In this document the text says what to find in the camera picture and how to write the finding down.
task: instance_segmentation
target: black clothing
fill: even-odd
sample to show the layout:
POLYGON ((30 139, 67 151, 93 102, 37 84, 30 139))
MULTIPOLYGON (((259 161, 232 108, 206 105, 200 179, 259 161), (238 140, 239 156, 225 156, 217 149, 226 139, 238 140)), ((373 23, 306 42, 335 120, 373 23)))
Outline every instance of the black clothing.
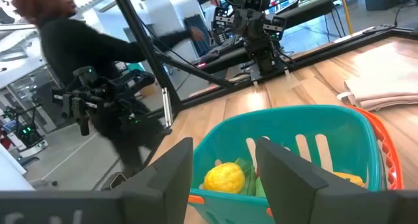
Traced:
MULTIPOLYGON (((115 61, 138 63, 145 60, 137 43, 100 34, 77 20, 58 18, 42 21, 40 38, 47 62, 65 86, 73 82, 72 72, 81 67, 92 66, 99 76, 113 79, 120 76, 115 61)), ((154 44, 165 52, 187 38, 191 38, 191 32, 182 31, 159 37, 165 45, 157 41, 154 44)), ((150 111, 139 101, 137 107, 143 112, 150 111)), ((163 130, 158 120, 148 120, 129 128, 124 127, 122 122, 126 119, 121 119, 116 112, 107 114, 105 118, 90 115, 90 120, 99 134, 112 142, 132 175, 142 166, 138 146, 152 149, 162 140, 156 137, 163 130)))

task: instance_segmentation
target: black frame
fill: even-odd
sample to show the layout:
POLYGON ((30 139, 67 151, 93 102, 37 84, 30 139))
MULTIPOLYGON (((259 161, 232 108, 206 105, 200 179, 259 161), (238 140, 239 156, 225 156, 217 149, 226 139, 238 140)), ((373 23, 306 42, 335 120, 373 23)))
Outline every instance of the black frame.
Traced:
MULTIPOLYGON (((142 47, 142 51, 144 52, 144 55, 148 60, 148 63, 150 64, 150 67, 152 68, 155 77, 157 78, 162 88, 168 89, 170 94, 170 100, 172 102, 174 117, 176 117, 177 114, 182 110, 239 91, 253 84, 252 80, 246 80, 243 82, 232 84, 227 80, 220 80, 219 78, 213 77, 204 71, 190 67, 189 65, 184 65, 183 63, 177 62, 167 56, 157 54, 154 51, 150 40, 146 39, 146 32, 143 26, 141 25, 140 18, 137 16, 130 1, 116 0, 116 2, 120 7, 120 10, 122 11, 125 19, 127 20, 129 27, 134 33, 135 38, 142 47), (169 79, 168 74, 163 70, 161 62, 168 63, 183 71, 187 71, 209 82, 215 83, 219 87, 205 91, 204 93, 189 97, 187 99, 180 100, 174 86, 172 85, 172 82, 169 79)), ((291 71, 299 70, 303 67, 312 65, 319 61, 332 58, 339 54, 348 52, 350 50, 354 50, 358 47, 365 46, 367 44, 371 44, 373 42, 393 36, 418 40, 418 34, 415 34, 412 29, 382 25, 376 27, 376 29, 373 29, 371 31, 365 31, 359 35, 354 35, 352 37, 345 38, 345 40, 342 40, 340 42, 336 42, 324 48, 320 48, 316 51, 308 52, 307 54, 294 58, 295 63, 293 64, 293 70, 291 71)), ((271 74, 270 76, 264 76, 258 79, 257 82, 262 83, 272 78, 281 76, 283 74, 284 72, 276 72, 274 74, 271 74)), ((150 114, 150 117, 164 117, 163 109, 160 108, 158 110, 153 111, 150 114)))

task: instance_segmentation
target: black metal pole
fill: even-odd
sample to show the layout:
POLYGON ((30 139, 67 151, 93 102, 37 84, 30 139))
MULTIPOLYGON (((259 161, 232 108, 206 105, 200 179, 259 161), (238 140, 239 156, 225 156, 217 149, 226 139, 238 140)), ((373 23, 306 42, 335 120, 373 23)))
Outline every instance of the black metal pole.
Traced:
POLYGON ((137 42, 141 47, 141 51, 145 58, 147 59, 152 71, 154 72, 155 77, 157 78, 160 86, 162 88, 167 88, 170 93, 170 100, 174 112, 177 112, 178 109, 182 108, 182 101, 180 100, 176 89, 172 85, 168 74, 164 71, 164 68, 160 61, 155 56, 153 45, 151 40, 148 38, 144 27, 140 22, 137 12, 133 8, 130 0, 115 0, 118 4, 120 10, 122 11, 123 16, 126 19, 126 22, 131 28, 133 35, 135 36, 137 42))
POLYGON ((188 72, 192 75, 195 75, 199 78, 202 78, 204 80, 207 80, 211 83, 217 84, 221 87, 224 88, 230 88, 233 87, 234 85, 231 84, 230 82, 217 78, 215 76, 212 76, 211 74, 208 74, 207 72, 204 72, 196 67, 189 67, 187 65, 184 65, 183 63, 174 60, 172 57, 164 55, 164 54, 156 54, 157 58, 159 60, 161 60, 163 63, 169 64, 173 67, 176 67, 177 69, 180 69, 182 71, 188 72))

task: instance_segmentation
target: folded towel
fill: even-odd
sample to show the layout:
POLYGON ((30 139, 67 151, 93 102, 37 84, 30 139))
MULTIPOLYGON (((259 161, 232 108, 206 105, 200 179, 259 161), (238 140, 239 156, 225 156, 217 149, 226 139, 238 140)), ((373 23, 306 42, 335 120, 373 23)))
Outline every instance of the folded towel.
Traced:
POLYGON ((418 71, 411 69, 349 79, 345 87, 348 92, 337 97, 347 97, 352 105, 369 111, 396 104, 418 104, 418 71))

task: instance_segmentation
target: plastic basket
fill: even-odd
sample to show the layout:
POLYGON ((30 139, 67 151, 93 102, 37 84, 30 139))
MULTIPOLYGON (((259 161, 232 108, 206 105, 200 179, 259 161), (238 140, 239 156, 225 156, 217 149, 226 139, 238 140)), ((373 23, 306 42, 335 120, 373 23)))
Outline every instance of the plastic basket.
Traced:
POLYGON ((347 106, 348 108, 354 109, 357 112, 360 112, 364 117, 368 119, 370 124, 373 127, 374 134, 376 138, 381 142, 381 150, 385 155, 386 161, 384 163, 387 165, 386 177, 387 177, 387 188, 388 189, 403 189, 404 180, 402 175, 402 166, 398 157, 398 152, 392 142, 391 136, 387 132, 384 124, 380 119, 373 115, 372 113, 365 111, 363 109, 347 106))
POLYGON ((308 151, 310 161, 318 166, 323 166, 318 136, 325 137, 333 171, 360 176, 371 191, 383 189, 376 137, 362 114, 331 105, 291 106, 250 112, 220 123, 195 150, 189 203, 208 223, 274 223, 268 214, 266 199, 199 189, 216 160, 224 163, 240 157, 251 161, 246 140, 257 140, 262 136, 283 144, 304 158, 308 151), (304 151, 299 149, 297 143, 297 137, 300 136, 307 146, 304 151))

